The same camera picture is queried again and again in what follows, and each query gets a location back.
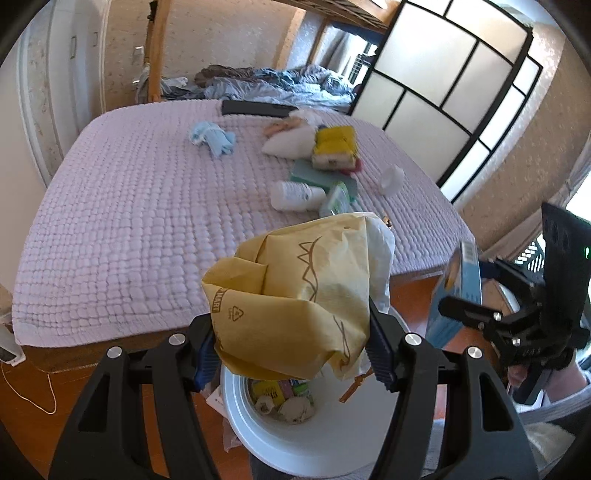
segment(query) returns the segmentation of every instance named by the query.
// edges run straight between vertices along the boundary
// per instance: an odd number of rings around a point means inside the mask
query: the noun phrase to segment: blue box
[[[482,304],[478,250],[471,242],[460,242],[433,289],[425,338],[436,348],[446,346],[463,326],[461,322],[439,313],[439,302],[447,296]]]

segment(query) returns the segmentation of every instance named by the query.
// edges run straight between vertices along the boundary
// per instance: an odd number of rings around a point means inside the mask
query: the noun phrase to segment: pink quilted bedspread
[[[272,182],[292,161],[261,153],[271,120],[222,116],[218,100],[123,108],[81,133],[47,190],[22,253],[12,315],[17,341],[72,346],[187,326],[209,311],[200,280],[255,235],[315,218],[281,213]],[[353,125],[364,170],[359,207],[388,215],[396,236],[393,274],[445,264],[472,234],[433,182],[381,130]],[[189,141],[198,121],[236,134],[234,153],[212,158]],[[380,172],[405,172],[394,197],[378,193]]]

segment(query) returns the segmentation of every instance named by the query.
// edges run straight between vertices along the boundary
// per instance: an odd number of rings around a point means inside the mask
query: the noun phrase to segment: bolt
[[[185,336],[182,333],[173,333],[170,337],[168,337],[168,342],[171,345],[182,345],[185,341]]]
[[[420,345],[422,342],[421,337],[419,337],[416,333],[407,333],[404,337],[404,341],[412,346]]]
[[[482,358],[482,350],[480,350],[477,346],[469,346],[468,355],[470,355],[472,358]]]
[[[123,350],[121,349],[120,346],[112,346],[111,348],[109,348],[107,350],[107,356],[109,358],[117,358],[117,357],[121,356],[122,353],[123,353]]]

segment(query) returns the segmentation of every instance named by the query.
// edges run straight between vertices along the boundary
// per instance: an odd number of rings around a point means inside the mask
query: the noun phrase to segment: shoji screen door
[[[473,177],[497,146],[482,134],[532,39],[488,0],[403,0],[349,113],[382,128],[440,187],[460,164]],[[457,175],[455,184],[450,200],[465,187]]]

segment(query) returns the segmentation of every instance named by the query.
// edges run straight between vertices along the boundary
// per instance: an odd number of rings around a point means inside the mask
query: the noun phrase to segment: wooden bed frame
[[[148,17],[146,43],[144,47],[144,64],[150,64],[148,78],[148,101],[159,102],[160,80],[164,66],[164,37],[168,24],[168,15],[173,0],[157,0],[151,2],[152,14]],[[283,69],[296,39],[297,31],[304,19],[304,11],[312,11],[324,17],[312,50],[308,64],[312,63],[324,38],[326,29],[332,21],[344,22],[358,27],[368,28],[385,33],[400,2],[383,0],[387,8],[381,8],[372,0],[276,0],[282,4],[300,8],[296,12],[285,34],[283,45],[275,57],[275,68]]]

